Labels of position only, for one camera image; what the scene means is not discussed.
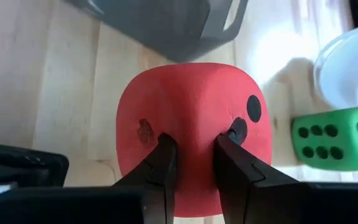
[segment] white bowl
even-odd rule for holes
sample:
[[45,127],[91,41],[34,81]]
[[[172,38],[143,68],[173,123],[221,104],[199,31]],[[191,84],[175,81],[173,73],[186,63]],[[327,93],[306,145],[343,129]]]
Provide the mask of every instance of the white bowl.
[[314,83],[335,109],[358,106],[358,28],[331,41],[314,64]]

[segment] wooden table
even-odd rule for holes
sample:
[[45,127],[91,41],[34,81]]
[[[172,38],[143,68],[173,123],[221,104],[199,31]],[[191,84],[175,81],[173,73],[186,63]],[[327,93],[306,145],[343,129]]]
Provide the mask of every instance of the wooden table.
[[[273,164],[297,179],[358,181],[358,172],[301,165],[290,140],[291,117],[329,109],[314,92],[313,60],[351,27],[347,1],[250,0],[235,41],[197,60],[235,65],[256,80],[272,119]],[[66,185],[110,185],[121,177],[119,97],[135,75],[167,63],[59,0],[0,0],[0,144],[67,155]]]

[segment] green die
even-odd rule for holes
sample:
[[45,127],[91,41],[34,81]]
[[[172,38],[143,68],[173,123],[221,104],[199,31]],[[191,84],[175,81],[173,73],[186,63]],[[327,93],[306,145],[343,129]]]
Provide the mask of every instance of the green die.
[[293,120],[293,147],[305,164],[327,170],[358,170],[358,108]]

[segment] gray container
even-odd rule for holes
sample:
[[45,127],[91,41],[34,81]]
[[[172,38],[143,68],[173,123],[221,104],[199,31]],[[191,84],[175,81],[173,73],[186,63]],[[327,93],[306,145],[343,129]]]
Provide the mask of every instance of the gray container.
[[248,3],[240,0],[234,22],[224,29],[232,0],[66,1],[176,62],[189,62],[233,40]]

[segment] plastic container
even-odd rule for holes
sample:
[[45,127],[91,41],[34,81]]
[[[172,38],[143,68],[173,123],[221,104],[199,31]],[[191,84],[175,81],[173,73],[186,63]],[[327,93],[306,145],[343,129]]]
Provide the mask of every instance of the plastic container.
[[66,1],[175,62],[190,62],[233,40],[248,3],[239,0],[225,29],[233,0]]
[[314,83],[335,109],[358,106],[358,28],[331,41],[314,64]]

